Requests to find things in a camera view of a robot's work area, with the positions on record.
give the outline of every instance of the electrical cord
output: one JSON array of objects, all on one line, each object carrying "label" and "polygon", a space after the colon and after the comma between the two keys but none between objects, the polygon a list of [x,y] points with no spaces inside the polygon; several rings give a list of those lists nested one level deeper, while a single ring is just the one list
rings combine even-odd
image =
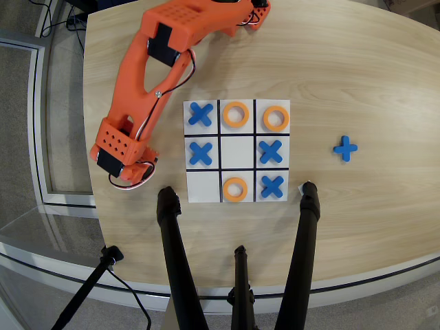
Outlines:
[{"label": "electrical cord", "polygon": [[138,162],[138,164],[148,164],[150,165],[153,169],[151,170],[150,174],[148,175],[148,177],[146,177],[145,179],[143,179],[142,181],[139,181],[136,184],[132,184],[131,186],[120,186],[119,184],[115,184],[114,182],[111,181],[111,174],[109,174],[109,181],[111,183],[111,185],[119,190],[133,190],[137,187],[140,187],[142,184],[144,184],[145,182],[147,182],[149,179],[151,179],[151,177],[154,175],[154,173],[156,172],[156,166],[154,165],[154,163],[152,162]]},{"label": "electrical cord", "polygon": [[237,24],[236,26],[256,25],[258,23],[260,23],[260,17],[253,10],[251,12],[251,17],[246,22],[242,22],[241,24]]},{"label": "electrical cord", "polygon": [[[47,12],[46,12],[46,15],[45,15],[45,20],[44,20],[44,22],[43,22],[43,25],[44,25],[45,22],[46,22],[46,18],[47,18],[47,16],[49,16],[50,24],[49,24],[49,26],[47,26],[47,27],[45,27],[44,29],[41,30],[41,33],[40,33],[40,37],[41,37],[41,38],[47,38],[47,37],[52,33],[52,28],[53,28],[54,26],[57,26],[57,25],[60,25],[60,24],[64,24],[64,23],[66,23],[66,24],[65,24],[65,27],[66,27],[69,31],[71,31],[71,32],[75,31],[75,32],[77,33],[77,37],[78,37],[78,41],[80,42],[81,49],[82,49],[82,50],[84,49],[83,43],[81,43],[81,40],[79,39],[78,31],[85,31],[85,30],[86,30],[85,28],[87,27],[87,24],[86,24],[84,21],[82,21],[82,20],[80,20],[80,19],[77,19],[76,16],[74,15],[74,26],[75,26],[75,28],[74,28],[74,29],[71,29],[71,28],[69,28],[69,26],[67,25],[67,22],[72,18],[72,17],[71,17],[72,12],[75,14],[75,12],[74,12],[74,7],[73,7],[73,6],[71,6],[71,9],[70,9],[70,11],[69,11],[69,14],[67,15],[67,20],[66,20],[66,21],[62,21],[62,22],[58,22],[58,23],[52,24],[52,13],[51,13],[51,11],[50,11],[50,6],[51,6],[53,0],[50,0],[49,5],[47,5],[47,4],[45,4],[45,3],[34,2],[33,0],[28,0],[28,1],[29,1],[30,3],[33,3],[34,5],[44,6],[44,7],[47,8]],[[76,24],[78,24],[78,23],[80,23],[84,28],[77,28],[77,27],[76,27]]]},{"label": "electrical cord", "polygon": [[[191,69],[191,72],[189,73],[189,75],[187,75],[187,77],[184,79],[184,81],[182,81],[180,84],[176,85],[175,87],[169,89],[168,91],[165,91],[164,93],[162,93],[161,97],[164,96],[165,94],[170,93],[170,92],[174,91],[175,89],[181,87],[183,84],[185,84],[186,82],[188,82],[188,80],[190,80],[191,77],[194,75],[194,73],[195,73],[195,53],[194,53],[194,51],[193,51],[192,49],[188,49],[188,52],[190,53],[190,56],[191,56],[191,62],[192,62],[192,69]],[[153,105],[153,108],[151,109],[151,111],[150,111],[148,117],[145,119],[144,123],[141,125],[141,127],[140,127],[139,130],[137,131],[137,133],[136,133],[136,137],[135,137],[135,139],[136,139],[137,141],[140,140],[140,138],[141,138],[141,136],[142,136],[142,133],[144,132],[145,127],[146,127],[147,124],[149,123],[150,118],[151,118],[151,115],[153,115],[153,112],[154,112],[154,110],[155,110],[155,108],[156,108],[156,106],[157,106],[159,100],[160,100],[160,98],[157,98],[157,100],[156,100],[155,104]]]},{"label": "electrical cord", "polygon": [[142,312],[146,316],[146,319],[148,320],[148,324],[146,326],[146,330],[150,330],[150,328],[151,328],[151,318],[150,318],[149,314],[146,312],[146,310],[144,308],[144,305],[140,302],[140,300],[138,298],[138,295],[136,294],[135,290],[131,289],[131,287],[128,284],[126,284],[123,280],[121,280],[119,277],[117,277],[109,268],[107,268],[107,271],[112,275],[112,277],[114,277],[118,281],[120,281],[135,296],[137,304],[139,305],[140,309],[142,310]]},{"label": "electrical cord", "polygon": [[53,0],[50,0],[49,5],[46,5],[45,3],[34,2],[33,0],[28,0],[28,1],[29,1],[30,3],[33,3],[34,5],[43,6],[43,7],[46,7],[46,8],[47,8],[47,12],[46,12],[46,16],[45,16],[45,18],[44,18],[43,26],[44,26],[44,24],[46,23],[47,15],[49,15],[49,21],[50,21],[49,26],[51,26],[51,25],[52,25],[52,13],[50,12],[50,6],[52,5],[52,1],[53,1]]},{"label": "electrical cord", "polygon": [[78,30],[79,30],[79,29],[76,28],[76,24],[75,24],[75,22],[76,22],[76,15],[75,15],[75,9],[74,9],[73,6],[71,7],[71,11],[74,13],[74,27],[75,27],[75,32],[76,32],[76,36],[78,37],[78,41],[79,41],[80,46],[81,46],[81,49],[82,49],[82,57],[84,58],[84,46],[83,46],[83,43],[81,42],[80,35],[79,35],[79,33],[78,33]]},{"label": "electrical cord", "polygon": [[388,8],[388,11],[391,11],[390,6],[388,5],[388,0],[384,0],[385,6]]}]

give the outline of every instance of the floor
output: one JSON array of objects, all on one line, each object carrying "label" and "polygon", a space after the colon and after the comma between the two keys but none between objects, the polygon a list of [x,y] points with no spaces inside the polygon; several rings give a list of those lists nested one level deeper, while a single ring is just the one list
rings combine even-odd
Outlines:
[{"label": "floor", "polygon": [[[386,10],[382,0],[357,0]],[[41,7],[28,0],[1,0],[0,28],[34,34]],[[63,8],[60,21],[67,17]],[[432,8],[410,18],[439,29]],[[91,193],[83,126],[83,55],[75,32],[54,28],[47,83],[47,147],[52,189]],[[85,42],[85,33],[79,32]],[[0,47],[0,235],[46,248],[98,258],[104,239],[97,219],[41,215],[30,177],[27,136],[29,54]],[[439,314],[428,308],[440,303],[440,274],[383,294],[339,305],[310,309],[306,329],[440,330]],[[22,316],[28,329],[49,329],[72,297],[0,267],[0,294]],[[163,313],[151,312],[152,329]],[[256,316],[260,329],[273,329],[276,314]],[[210,329],[229,329],[230,316],[208,316]],[[87,299],[66,329],[143,329],[139,309]]]},{"label": "floor", "polygon": [[[10,298],[28,329],[50,329],[72,294],[34,282],[0,266],[0,294]],[[309,309],[306,330],[439,330],[440,273],[383,294],[342,304]],[[148,312],[152,330],[159,330],[164,313]],[[260,330],[272,330],[276,313],[256,314]],[[230,329],[231,316],[206,316],[210,330]],[[140,309],[86,299],[65,329],[145,329]]]}]

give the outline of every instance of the black grid line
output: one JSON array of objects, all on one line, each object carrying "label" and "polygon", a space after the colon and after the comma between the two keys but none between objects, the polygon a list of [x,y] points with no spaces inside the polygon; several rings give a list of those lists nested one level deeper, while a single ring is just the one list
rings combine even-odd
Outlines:
[{"label": "black grid line", "polygon": [[[222,168],[221,172],[249,172],[249,171],[288,171],[288,167],[261,167],[261,168]],[[220,172],[218,168],[187,168],[186,172]]]},{"label": "black grid line", "polygon": [[221,134],[220,134],[220,100],[217,100],[217,138],[219,139],[219,194],[220,203],[223,203],[223,177],[221,175]]},{"label": "black grid line", "polygon": [[[184,134],[185,138],[217,138],[219,167],[218,168],[187,168],[186,172],[219,172],[219,194],[220,203],[223,203],[223,174],[222,172],[254,172],[254,192],[253,202],[256,202],[256,174],[257,171],[288,171],[288,167],[261,167],[257,168],[257,145],[256,138],[258,136],[290,136],[290,133],[257,133],[256,132],[256,99],[252,100],[252,110],[254,115],[254,132],[253,133],[221,133],[221,114],[220,100],[217,100],[217,134]],[[222,137],[240,137],[250,136],[254,138],[254,167],[253,168],[222,168],[221,165],[221,138]]]},{"label": "black grid line", "polygon": [[252,102],[254,111],[254,202],[256,201],[256,100]]},{"label": "black grid line", "polygon": [[[216,138],[219,134],[185,134],[185,138]],[[290,136],[290,133],[224,133],[224,136]]]}]

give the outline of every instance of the board square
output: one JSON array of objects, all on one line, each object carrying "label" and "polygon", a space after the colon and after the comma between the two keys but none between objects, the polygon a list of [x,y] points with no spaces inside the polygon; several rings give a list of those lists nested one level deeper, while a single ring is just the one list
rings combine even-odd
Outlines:
[{"label": "board square", "polygon": [[[273,193],[264,198],[261,193],[266,188],[263,183],[263,177],[268,177],[274,181],[277,177],[282,177],[284,182],[278,187],[283,196],[278,198]],[[256,201],[287,201],[289,193],[289,171],[288,170],[258,170],[256,172]]]},{"label": "board square", "polygon": [[221,167],[254,168],[254,137],[222,136]]},{"label": "board square", "polygon": [[[254,171],[253,170],[238,170],[238,171],[228,171],[228,172],[222,172],[221,178],[222,178],[222,187],[225,187],[225,183],[234,177],[238,177],[239,179],[242,179],[247,186],[247,195],[244,198],[241,203],[245,202],[253,202],[254,201]],[[241,193],[241,189],[233,184],[229,188],[229,193],[231,195],[238,195]],[[223,202],[230,202],[227,198],[225,198],[225,195],[223,194]]]},{"label": "board square", "polygon": [[187,172],[189,203],[218,203],[220,202],[219,173]]},{"label": "board square", "polygon": [[[273,106],[284,108],[289,114],[290,120],[290,100],[257,100],[256,101],[256,132],[257,133],[290,133],[290,122],[282,131],[271,131],[264,124],[264,113]],[[275,111],[269,116],[269,122],[274,126],[278,126],[283,121],[283,117],[279,112]]]},{"label": "board square", "polygon": [[[201,148],[205,146],[207,143],[211,143],[212,148],[208,151],[208,156],[211,158],[212,163],[210,165],[206,165],[201,160],[199,160],[196,164],[192,165],[190,163],[191,158],[195,155],[195,152],[191,149],[190,145],[195,142]],[[217,137],[203,136],[203,137],[185,137],[185,158],[186,158],[186,168],[198,168],[198,169],[206,169],[206,168],[219,168],[219,143]]]},{"label": "board square", "polygon": [[[198,120],[195,124],[190,124],[190,119],[194,116],[195,112],[191,109],[192,103],[197,103],[199,108],[204,108],[206,105],[211,105],[212,110],[206,114],[211,121],[211,125],[206,126],[201,120]],[[184,102],[184,133],[185,135],[195,134],[217,134],[217,100],[203,100],[203,101],[185,101]]]},{"label": "board square", "polygon": [[[264,149],[260,146],[260,142],[265,142],[267,145],[272,146],[275,141],[281,142],[281,147],[277,150],[277,154],[282,157],[281,163],[278,163],[274,158],[270,158],[265,164],[262,163],[261,157],[265,154]],[[256,167],[289,167],[290,158],[290,136],[257,136],[256,137]]]},{"label": "board square", "polygon": [[[249,114],[247,122],[242,127],[231,127],[225,122],[225,108],[233,102],[243,103]],[[232,107],[228,112],[232,122],[239,122],[243,119],[243,110]],[[220,133],[221,134],[250,134],[254,132],[254,100],[220,100]]]}]

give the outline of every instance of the black tripod leg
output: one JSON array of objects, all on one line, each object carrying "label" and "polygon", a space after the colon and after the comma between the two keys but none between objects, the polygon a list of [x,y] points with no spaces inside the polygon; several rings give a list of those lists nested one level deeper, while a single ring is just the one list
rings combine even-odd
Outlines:
[{"label": "black tripod leg", "polygon": [[177,215],[180,215],[179,197],[171,187],[159,191],[157,222],[162,232],[166,270],[171,296],[181,330],[208,329],[199,297],[195,289],[185,248],[180,236]]},{"label": "black tripod leg", "polygon": [[258,329],[255,325],[254,293],[250,289],[248,278],[248,255],[244,246],[235,251],[235,287],[228,295],[232,305],[231,330]]},{"label": "black tripod leg", "polygon": [[99,281],[102,274],[110,265],[114,265],[116,261],[122,260],[124,256],[121,251],[116,246],[111,246],[108,249],[102,249],[103,256],[101,257],[100,264],[95,268],[95,270],[90,274],[89,278],[80,287],[75,296],[70,300],[69,304],[61,312],[52,330],[61,330],[75,315],[78,308],[80,308],[83,301],[87,298],[87,295],[94,288],[95,284]]},{"label": "black tripod leg", "polygon": [[318,191],[313,183],[306,182],[302,191],[304,195],[300,203],[301,214],[294,254],[275,330],[304,329],[307,315],[320,204]]}]

